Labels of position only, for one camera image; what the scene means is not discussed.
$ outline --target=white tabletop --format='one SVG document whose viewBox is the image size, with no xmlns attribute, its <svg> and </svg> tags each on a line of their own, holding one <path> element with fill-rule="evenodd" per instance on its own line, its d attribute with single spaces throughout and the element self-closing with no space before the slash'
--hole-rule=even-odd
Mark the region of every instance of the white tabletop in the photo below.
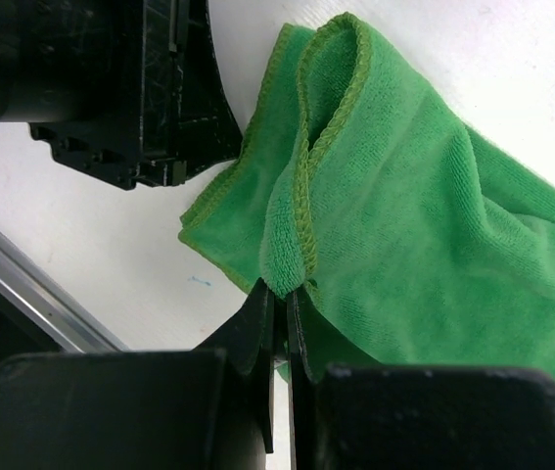
<svg viewBox="0 0 555 470">
<path fill-rule="evenodd" d="M 319 26 L 351 11 L 459 116 L 555 185 L 555 2 L 211 0 L 210 9 L 243 128 L 281 24 Z M 53 163 L 24 124 L 0 124 L 0 230 L 129 347 L 191 348 L 244 299 L 176 238 L 179 215 L 221 169 L 125 193 Z"/>
</svg>

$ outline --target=towel fold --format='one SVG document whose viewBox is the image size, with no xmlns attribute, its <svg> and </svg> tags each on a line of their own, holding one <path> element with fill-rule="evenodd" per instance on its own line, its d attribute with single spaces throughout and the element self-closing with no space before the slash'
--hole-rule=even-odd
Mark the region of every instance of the towel fold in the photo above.
<svg viewBox="0 0 555 470">
<path fill-rule="evenodd" d="M 383 363 L 555 377 L 555 189 L 353 15 L 284 26 L 241 158 L 182 222 L 243 290 L 305 285 Z"/>
</svg>

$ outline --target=wrinkled green fabric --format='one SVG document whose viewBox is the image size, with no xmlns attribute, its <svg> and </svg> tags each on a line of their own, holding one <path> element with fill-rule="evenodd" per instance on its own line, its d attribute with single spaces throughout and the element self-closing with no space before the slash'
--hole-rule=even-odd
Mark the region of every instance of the wrinkled green fabric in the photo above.
<svg viewBox="0 0 555 470">
<path fill-rule="evenodd" d="M 182 221 L 242 289 L 305 285 L 384 363 L 555 377 L 555 189 L 352 15 L 284 27 L 241 158 Z"/>
</svg>

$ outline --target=green towel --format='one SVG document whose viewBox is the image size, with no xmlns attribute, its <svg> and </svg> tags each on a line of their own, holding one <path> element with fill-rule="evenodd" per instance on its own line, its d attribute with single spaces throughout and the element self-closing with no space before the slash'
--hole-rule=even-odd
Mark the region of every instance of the green towel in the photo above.
<svg viewBox="0 0 555 470">
<path fill-rule="evenodd" d="M 241 158 L 182 221 L 243 290 L 305 285 L 384 363 L 555 377 L 555 189 L 353 15 L 283 28 Z"/>
</svg>

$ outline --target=terry cloth fabric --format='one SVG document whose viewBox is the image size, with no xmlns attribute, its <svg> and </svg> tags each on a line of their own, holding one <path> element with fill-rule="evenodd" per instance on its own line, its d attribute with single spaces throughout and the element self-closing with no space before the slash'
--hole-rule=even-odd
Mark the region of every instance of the terry cloth fabric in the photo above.
<svg viewBox="0 0 555 470">
<path fill-rule="evenodd" d="M 243 290 L 305 285 L 383 363 L 555 377 L 555 189 L 353 15 L 283 28 L 241 158 L 182 222 Z"/>
</svg>

